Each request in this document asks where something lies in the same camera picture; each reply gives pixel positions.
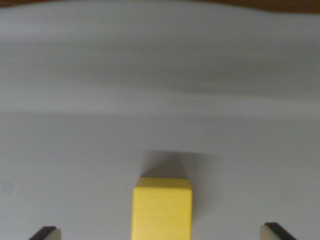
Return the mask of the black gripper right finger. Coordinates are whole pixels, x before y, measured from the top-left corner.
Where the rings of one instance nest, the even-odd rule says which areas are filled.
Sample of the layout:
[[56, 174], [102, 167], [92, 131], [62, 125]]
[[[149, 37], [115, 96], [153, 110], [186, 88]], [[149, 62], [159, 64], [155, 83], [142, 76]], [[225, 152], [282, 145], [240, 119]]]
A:
[[296, 240], [277, 222], [266, 222], [260, 226], [260, 240]]

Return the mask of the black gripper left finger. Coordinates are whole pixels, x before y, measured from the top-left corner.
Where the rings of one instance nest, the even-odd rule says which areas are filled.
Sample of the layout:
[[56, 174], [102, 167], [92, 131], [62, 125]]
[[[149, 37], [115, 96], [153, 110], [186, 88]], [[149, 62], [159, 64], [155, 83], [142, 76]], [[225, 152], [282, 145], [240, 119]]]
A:
[[61, 230], [56, 226], [44, 226], [29, 240], [61, 240]]

